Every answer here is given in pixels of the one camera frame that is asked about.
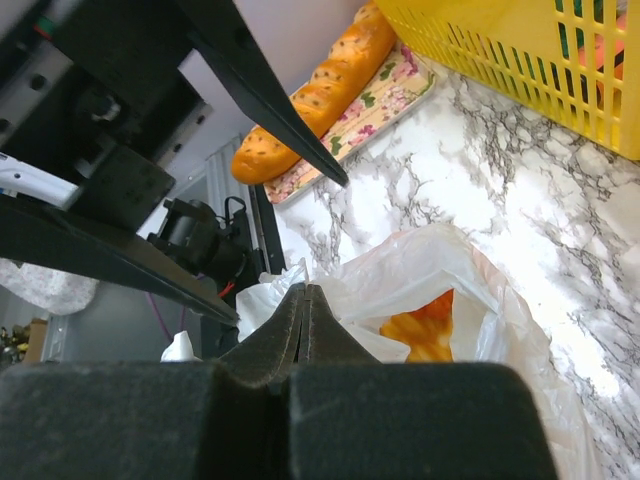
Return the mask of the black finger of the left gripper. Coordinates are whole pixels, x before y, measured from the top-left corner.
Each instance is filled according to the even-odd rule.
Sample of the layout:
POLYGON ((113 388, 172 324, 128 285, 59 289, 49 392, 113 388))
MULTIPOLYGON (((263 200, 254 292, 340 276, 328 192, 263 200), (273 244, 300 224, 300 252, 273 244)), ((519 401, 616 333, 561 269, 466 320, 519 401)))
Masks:
POLYGON ((286 95, 234 2, 182 0, 195 49, 240 110, 344 187, 348 175, 312 133, 286 95))

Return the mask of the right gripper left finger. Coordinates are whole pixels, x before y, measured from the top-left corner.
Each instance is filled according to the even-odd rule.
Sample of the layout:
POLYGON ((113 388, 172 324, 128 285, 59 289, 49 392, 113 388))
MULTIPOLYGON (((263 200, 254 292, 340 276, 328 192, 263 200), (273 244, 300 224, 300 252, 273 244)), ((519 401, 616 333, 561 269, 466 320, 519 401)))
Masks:
POLYGON ((285 393, 227 364, 37 363, 1 376, 5 479, 293 479, 285 393))

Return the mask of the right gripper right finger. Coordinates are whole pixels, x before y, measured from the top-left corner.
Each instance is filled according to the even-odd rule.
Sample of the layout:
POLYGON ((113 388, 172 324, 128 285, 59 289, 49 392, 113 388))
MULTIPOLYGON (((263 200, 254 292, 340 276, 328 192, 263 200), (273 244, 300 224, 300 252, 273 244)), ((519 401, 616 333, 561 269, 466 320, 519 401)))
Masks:
POLYGON ((532 392, 492 362, 348 363, 359 344, 316 285, 288 292, 300 330, 286 387, 286 479, 554 479, 532 392))

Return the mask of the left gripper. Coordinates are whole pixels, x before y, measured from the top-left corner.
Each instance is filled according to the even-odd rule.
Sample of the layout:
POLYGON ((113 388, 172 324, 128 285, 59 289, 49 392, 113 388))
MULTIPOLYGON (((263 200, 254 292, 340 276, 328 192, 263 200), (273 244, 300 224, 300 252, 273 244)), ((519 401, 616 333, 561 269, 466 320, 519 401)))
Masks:
POLYGON ((179 70, 190 29, 174 1, 2 3, 1 190, 67 212, 2 195, 1 256, 234 326, 216 292, 120 230, 138 231, 168 195, 164 164, 207 114, 179 70))

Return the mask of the orange croissant bread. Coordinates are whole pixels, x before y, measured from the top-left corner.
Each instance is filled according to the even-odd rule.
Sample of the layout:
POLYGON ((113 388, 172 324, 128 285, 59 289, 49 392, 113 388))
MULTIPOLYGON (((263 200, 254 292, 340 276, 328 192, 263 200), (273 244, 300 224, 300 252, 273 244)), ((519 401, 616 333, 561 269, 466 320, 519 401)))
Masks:
POLYGON ((418 310, 393 315, 379 333, 409 347, 406 363, 452 362, 454 290, 418 310))

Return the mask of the white plastic grocery bag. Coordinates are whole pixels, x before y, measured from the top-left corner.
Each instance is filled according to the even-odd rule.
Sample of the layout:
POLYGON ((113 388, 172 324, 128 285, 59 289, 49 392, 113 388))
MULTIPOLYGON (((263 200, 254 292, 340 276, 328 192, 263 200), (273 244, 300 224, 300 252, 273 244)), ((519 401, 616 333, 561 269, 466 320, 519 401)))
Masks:
MULTIPOLYGON (((249 383, 278 381, 285 393, 300 330, 288 298, 297 285, 322 290, 335 325, 318 327, 317 350, 328 351, 337 327, 359 344, 348 363, 370 355, 382 364, 406 363, 409 347, 383 337, 391 316, 418 310, 454 290, 452 362, 492 362, 518 373, 530 388, 558 475, 598 479, 594 441, 574 389, 555 372, 550 343, 526 302, 505 276, 453 227, 431 225, 395 233, 333 273, 310 277, 304 262, 263 275, 239 294, 240 342, 218 362, 249 383)), ((163 353, 166 361, 197 361, 186 334, 163 353)))

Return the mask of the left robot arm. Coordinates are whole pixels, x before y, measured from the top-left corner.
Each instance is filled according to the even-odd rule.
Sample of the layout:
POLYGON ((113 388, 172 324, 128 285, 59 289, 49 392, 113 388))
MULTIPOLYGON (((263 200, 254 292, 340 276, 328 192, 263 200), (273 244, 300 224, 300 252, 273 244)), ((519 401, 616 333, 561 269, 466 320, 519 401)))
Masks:
POLYGON ((235 324, 196 279, 232 258, 215 222, 180 205, 194 246, 138 231, 175 184, 160 164, 195 121, 180 74, 197 51, 241 111, 339 185, 348 177, 304 125, 231 1, 5 1, 1 152, 4 258, 147 291, 235 324))

